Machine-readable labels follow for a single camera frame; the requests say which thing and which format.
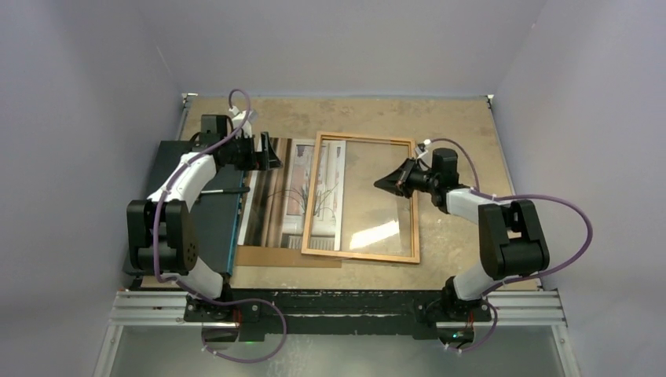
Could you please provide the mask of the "plant photo print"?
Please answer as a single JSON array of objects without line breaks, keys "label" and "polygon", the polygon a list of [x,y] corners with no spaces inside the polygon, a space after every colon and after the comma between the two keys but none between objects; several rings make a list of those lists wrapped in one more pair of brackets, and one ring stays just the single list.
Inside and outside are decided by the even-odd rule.
[{"label": "plant photo print", "polygon": [[[275,170],[253,171],[249,175],[247,185],[250,191],[243,205],[238,244],[299,250],[303,244],[316,141],[272,137],[270,142],[283,166]],[[346,143],[323,141],[319,153],[317,188],[310,212],[309,247],[339,251]]]}]

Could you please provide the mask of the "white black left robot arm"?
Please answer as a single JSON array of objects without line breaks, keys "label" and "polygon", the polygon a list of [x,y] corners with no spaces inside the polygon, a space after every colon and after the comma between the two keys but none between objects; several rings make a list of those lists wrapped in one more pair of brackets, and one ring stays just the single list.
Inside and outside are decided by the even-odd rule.
[{"label": "white black left robot arm", "polygon": [[131,271],[185,289],[216,321],[233,314],[230,275],[201,252],[227,247],[233,256],[240,201],[250,192],[245,173],[283,166],[269,134],[253,134],[254,116],[235,107],[203,115],[200,132],[187,141],[161,142],[153,188],[126,207]]}]

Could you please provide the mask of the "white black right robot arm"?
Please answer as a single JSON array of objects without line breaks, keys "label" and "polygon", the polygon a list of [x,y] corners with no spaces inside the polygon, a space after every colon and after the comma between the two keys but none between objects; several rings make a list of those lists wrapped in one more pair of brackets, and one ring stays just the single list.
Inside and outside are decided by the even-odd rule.
[{"label": "white black right robot arm", "polygon": [[439,306],[453,320],[481,306],[491,286],[508,277],[528,277],[544,271],[550,254],[535,204],[528,199],[487,199],[459,181],[458,154],[437,148],[432,163],[407,158],[396,170],[374,182],[374,187],[398,197],[415,192],[430,196],[441,212],[478,227],[479,260],[464,273],[448,278]]}]

